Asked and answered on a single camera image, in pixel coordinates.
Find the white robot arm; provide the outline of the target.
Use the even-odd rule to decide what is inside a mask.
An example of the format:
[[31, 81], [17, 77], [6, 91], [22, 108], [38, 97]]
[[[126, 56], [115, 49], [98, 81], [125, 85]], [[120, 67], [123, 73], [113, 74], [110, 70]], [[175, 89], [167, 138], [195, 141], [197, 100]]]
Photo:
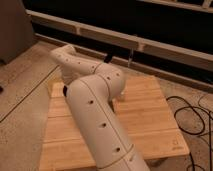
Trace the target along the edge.
[[124, 90], [124, 73], [79, 57], [71, 45], [52, 50], [51, 57], [60, 66], [66, 103], [98, 171], [150, 171], [109, 105]]

